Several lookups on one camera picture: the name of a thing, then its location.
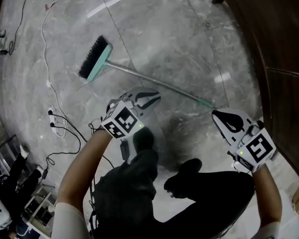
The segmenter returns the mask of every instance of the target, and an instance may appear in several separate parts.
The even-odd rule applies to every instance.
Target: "black pants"
[[[254,194],[253,178],[246,173],[198,173],[178,189],[196,203],[160,223],[152,208],[157,160],[156,152],[143,150],[130,165],[124,163],[101,178],[93,192],[99,222],[96,234],[103,237],[110,230],[133,236],[146,231],[146,235],[214,238],[239,218]]]
[[[24,182],[21,189],[16,192],[17,181],[21,175],[22,170],[25,168],[25,159],[19,155],[13,163],[10,170],[10,175],[0,187],[0,200],[5,205],[10,213],[12,223],[16,225],[20,218],[22,211],[31,198],[31,194],[35,190],[41,173],[38,170],[29,176]]]

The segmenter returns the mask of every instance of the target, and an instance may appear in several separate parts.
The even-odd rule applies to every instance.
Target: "floor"
[[[23,1],[3,1],[0,28],[7,30],[8,42],[18,26]],[[48,154],[78,148],[71,135],[58,138],[49,127],[47,110],[56,102],[46,85],[40,26],[45,5],[52,1],[27,0],[15,51],[12,56],[0,56],[2,120],[9,134],[16,133],[29,145],[31,160],[42,166]],[[104,2],[107,7],[95,13]],[[226,154],[228,145],[214,126],[210,109],[115,69],[107,68],[90,84],[77,76],[94,41],[104,35],[114,46],[112,62],[179,86],[218,108],[242,109],[259,119],[262,107],[252,61],[227,5],[215,6],[211,0],[118,0],[114,4],[113,0],[60,0],[43,28],[50,79],[60,106],[86,137],[88,123],[105,115],[110,99],[134,86],[161,93],[161,103],[149,119],[160,153],[153,202],[158,220],[168,220],[191,203],[173,199],[163,190],[165,180],[175,174],[175,164],[198,157],[203,172],[233,170],[232,158]],[[123,162],[119,144],[112,141],[105,153],[115,166]],[[73,158],[55,156],[46,183],[57,190]],[[291,197],[299,184],[295,172],[281,156],[270,166],[279,188]],[[102,160],[97,178],[110,169]],[[87,196],[86,217],[91,212],[88,200]],[[234,227],[225,238],[238,231]]]

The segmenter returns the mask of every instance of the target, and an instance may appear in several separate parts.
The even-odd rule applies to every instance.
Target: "forearm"
[[[83,199],[95,176],[102,155],[112,137],[104,130],[95,132],[66,171],[58,202],[68,203],[83,212]]]
[[[253,174],[261,227],[280,222],[282,217],[282,201],[279,190],[267,167],[264,165]]]

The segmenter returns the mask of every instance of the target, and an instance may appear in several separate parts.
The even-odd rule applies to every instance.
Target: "wooden cabinet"
[[[299,175],[299,0],[226,2],[253,57],[265,127]]]

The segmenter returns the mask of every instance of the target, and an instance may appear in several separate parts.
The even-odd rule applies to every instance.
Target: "power strip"
[[[48,114],[49,114],[49,111],[52,112],[52,115],[49,115],[50,124],[53,123],[55,126],[65,126],[64,121],[63,121],[63,123],[61,123],[60,120],[56,116],[53,115],[53,114],[55,114],[55,111],[56,111],[54,106],[49,107]],[[52,129],[52,132],[55,133],[58,137],[62,137],[61,135],[59,135],[57,128],[51,127],[51,129]]]

